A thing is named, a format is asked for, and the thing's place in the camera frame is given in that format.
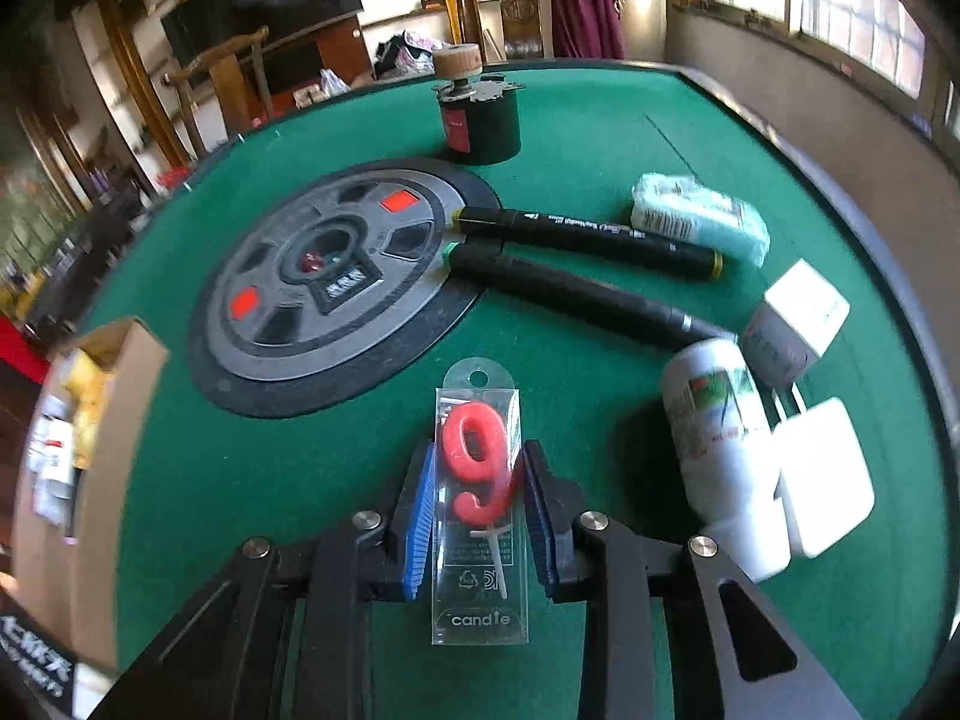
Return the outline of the number nine candle pack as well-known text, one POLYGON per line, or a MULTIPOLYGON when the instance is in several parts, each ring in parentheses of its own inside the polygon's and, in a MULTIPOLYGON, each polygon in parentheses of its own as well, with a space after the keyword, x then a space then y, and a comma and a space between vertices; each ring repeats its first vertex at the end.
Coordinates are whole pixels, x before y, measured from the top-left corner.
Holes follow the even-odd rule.
POLYGON ((434 399, 431 642, 529 640, 521 394, 487 358, 455 362, 434 399))

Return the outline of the large white plastic bottle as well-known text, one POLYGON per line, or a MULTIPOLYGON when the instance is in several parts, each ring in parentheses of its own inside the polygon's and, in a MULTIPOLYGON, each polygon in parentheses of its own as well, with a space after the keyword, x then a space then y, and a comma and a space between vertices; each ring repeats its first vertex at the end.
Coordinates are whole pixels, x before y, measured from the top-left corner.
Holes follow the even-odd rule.
POLYGON ((781 466, 754 378, 737 343, 692 344, 665 366, 662 403, 686 500, 703 531, 754 582, 789 566, 776 495, 781 466))

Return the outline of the yellow snack packet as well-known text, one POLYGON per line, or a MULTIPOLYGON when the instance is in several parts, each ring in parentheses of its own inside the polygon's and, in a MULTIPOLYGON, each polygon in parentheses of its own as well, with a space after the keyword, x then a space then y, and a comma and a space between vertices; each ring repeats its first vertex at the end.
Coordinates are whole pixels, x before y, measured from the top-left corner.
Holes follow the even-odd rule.
POLYGON ((64 388, 75 410, 73 424, 73 465, 86 472, 93 460, 99 422, 112 392, 112 372, 103 369, 83 349, 73 349, 65 362, 64 388))

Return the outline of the white grey small box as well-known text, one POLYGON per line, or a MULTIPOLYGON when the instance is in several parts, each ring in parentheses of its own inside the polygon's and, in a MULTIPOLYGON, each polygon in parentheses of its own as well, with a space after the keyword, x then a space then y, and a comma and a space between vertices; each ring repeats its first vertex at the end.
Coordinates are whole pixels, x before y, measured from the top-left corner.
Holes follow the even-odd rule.
POLYGON ((798 260, 766 289, 740 335, 747 366, 766 387, 791 387, 827 353, 850 310, 822 273, 798 260))

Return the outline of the black marker green cap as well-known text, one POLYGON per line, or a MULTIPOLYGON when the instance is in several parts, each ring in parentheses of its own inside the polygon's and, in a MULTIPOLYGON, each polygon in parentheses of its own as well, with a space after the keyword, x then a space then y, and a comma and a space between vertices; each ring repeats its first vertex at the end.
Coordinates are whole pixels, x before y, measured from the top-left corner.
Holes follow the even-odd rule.
POLYGON ((444 249, 443 259, 453 277, 562 312, 640 343, 682 349, 700 341, 739 341, 731 330, 675 305, 484 245, 453 242, 444 249))

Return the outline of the black marker yellow caps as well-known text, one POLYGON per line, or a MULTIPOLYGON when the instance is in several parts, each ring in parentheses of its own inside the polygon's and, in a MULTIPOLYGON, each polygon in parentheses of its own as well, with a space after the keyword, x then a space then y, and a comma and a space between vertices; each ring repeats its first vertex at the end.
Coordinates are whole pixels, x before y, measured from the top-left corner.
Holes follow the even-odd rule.
POLYGON ((480 206, 457 210, 454 224, 467 238, 594 255, 674 273, 689 280, 717 280, 724 270, 724 255, 715 249, 675 241, 656 232, 638 231, 623 224, 480 206))

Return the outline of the cardboard box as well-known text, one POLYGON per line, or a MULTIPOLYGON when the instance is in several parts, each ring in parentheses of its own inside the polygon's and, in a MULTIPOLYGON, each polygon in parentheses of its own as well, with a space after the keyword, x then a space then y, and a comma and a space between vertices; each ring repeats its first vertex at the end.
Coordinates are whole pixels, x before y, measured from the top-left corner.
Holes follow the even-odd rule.
POLYGON ((13 598, 53 639, 106 671, 119 668, 117 589, 125 500, 166 346, 135 317, 114 320, 53 355, 26 439, 13 516, 13 598), (112 372, 93 460, 73 465, 68 355, 112 372))

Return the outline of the white charger adapter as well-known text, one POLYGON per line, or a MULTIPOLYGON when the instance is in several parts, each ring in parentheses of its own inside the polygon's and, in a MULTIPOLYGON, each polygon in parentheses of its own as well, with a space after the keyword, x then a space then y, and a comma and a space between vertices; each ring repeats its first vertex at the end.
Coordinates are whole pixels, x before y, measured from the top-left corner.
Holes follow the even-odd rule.
POLYGON ((789 548, 815 559, 874 510, 871 473, 850 411, 838 397, 805 408, 773 427, 773 445, 789 548))

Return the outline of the round grey mahjong table console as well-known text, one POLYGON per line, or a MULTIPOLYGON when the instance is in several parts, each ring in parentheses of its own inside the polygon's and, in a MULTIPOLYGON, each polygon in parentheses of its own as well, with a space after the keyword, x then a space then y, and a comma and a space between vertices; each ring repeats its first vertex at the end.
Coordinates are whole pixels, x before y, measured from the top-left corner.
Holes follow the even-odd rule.
POLYGON ((404 371, 480 288, 449 275, 454 216, 494 210, 482 177, 428 158, 320 177, 224 255, 190 317, 187 357, 213 405, 249 418, 324 410, 404 371))

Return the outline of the mint tissue pack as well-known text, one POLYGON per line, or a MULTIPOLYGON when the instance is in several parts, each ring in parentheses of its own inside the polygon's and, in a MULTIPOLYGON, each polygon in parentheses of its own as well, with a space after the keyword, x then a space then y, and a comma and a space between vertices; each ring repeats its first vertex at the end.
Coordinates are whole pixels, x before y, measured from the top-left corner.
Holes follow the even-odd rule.
POLYGON ((693 176, 648 172, 631 187, 631 226, 701 245, 760 268, 770 232, 754 205, 700 184, 693 176))

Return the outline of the black jar with cork lid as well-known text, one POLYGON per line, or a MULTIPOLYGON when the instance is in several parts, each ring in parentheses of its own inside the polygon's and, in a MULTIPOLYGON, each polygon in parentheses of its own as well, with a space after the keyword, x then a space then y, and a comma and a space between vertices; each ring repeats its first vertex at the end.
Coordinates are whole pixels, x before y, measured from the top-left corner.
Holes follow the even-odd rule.
POLYGON ((501 73, 483 71, 477 44, 438 49, 433 54, 434 88, 446 151, 462 164, 498 164, 519 154, 521 85, 501 73))

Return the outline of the wooden chair left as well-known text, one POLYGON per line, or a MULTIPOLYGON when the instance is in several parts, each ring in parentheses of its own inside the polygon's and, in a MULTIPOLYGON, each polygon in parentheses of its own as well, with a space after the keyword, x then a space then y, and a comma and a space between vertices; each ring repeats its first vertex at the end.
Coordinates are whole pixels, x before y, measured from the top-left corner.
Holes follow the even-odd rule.
POLYGON ((256 80, 257 93, 263 109, 263 120, 270 121, 275 117, 274 98, 270 93, 263 66, 263 43, 267 41, 268 34, 270 31, 267 26, 263 26, 251 34, 229 37, 228 41, 210 47, 197 55, 187 67, 163 76, 161 83, 174 89, 178 95, 185 132, 199 160, 205 160, 208 149, 195 121, 190 80, 197 75, 206 75, 210 78, 229 137, 251 132, 254 128, 254 117, 247 101, 247 85, 239 61, 239 56, 247 50, 251 54, 254 80, 256 80))

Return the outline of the pile of bags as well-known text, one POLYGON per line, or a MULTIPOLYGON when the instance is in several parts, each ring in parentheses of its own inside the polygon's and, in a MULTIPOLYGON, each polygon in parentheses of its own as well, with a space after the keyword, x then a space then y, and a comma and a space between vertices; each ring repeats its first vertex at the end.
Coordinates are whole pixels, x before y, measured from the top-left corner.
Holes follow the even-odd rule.
POLYGON ((377 44, 373 71, 376 80, 433 75, 433 55, 451 44, 415 32, 402 31, 377 44))

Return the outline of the maroon cloth on chair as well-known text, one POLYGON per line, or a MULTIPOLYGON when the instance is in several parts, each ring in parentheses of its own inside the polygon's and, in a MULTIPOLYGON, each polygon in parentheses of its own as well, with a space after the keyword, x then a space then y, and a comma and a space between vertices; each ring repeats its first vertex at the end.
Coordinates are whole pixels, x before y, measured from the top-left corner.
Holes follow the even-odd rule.
POLYGON ((556 59, 626 57, 620 0, 551 0, 551 43, 556 59))

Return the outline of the wooden chair with cloth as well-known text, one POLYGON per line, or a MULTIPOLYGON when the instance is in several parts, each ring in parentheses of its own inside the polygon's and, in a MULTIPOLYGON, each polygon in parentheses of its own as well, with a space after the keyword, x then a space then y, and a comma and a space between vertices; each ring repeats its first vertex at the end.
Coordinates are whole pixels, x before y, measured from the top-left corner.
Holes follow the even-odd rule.
POLYGON ((547 57, 540 0, 454 0, 451 29, 480 49, 485 65, 547 57))

